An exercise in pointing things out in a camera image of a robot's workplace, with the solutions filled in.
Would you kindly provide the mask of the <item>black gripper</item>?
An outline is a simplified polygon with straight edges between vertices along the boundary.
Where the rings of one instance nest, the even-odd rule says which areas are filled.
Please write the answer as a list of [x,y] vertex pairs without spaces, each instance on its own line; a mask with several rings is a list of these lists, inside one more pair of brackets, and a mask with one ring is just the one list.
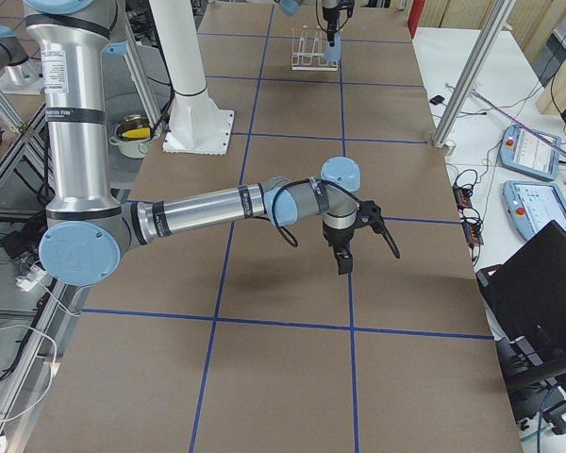
[[349,244],[354,237],[356,217],[355,214],[344,216],[325,214],[322,216],[323,234],[333,249],[340,276],[353,272],[354,259]]
[[323,18],[326,21],[326,38],[328,45],[335,45],[335,32],[338,26],[338,10],[336,8],[323,8]]

